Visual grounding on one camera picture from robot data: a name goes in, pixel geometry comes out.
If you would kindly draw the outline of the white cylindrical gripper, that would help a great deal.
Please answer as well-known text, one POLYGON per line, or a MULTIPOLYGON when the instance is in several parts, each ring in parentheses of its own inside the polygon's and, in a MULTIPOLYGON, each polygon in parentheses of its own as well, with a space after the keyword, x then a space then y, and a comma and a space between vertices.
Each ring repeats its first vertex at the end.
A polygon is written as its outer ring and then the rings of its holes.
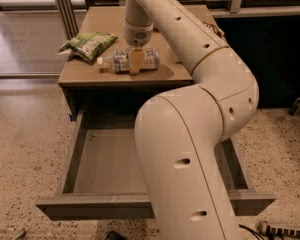
MULTIPOLYGON (((150 40, 153 32, 153 24, 147 26, 136 26, 124 20, 124 38, 129 46, 145 46, 150 40)), ((129 72, 131 75, 140 72, 145 51, 141 48, 134 48, 129 53, 129 72)))

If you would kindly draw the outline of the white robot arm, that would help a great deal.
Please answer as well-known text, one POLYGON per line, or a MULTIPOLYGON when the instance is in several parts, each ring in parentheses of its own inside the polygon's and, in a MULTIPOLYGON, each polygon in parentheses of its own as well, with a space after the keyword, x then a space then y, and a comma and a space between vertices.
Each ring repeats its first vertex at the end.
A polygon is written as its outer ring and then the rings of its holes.
POLYGON ((135 143, 162 240, 241 240, 215 148, 241 130, 259 92, 250 69, 177 0, 127 0, 126 21, 150 18, 192 76, 139 110, 135 143))

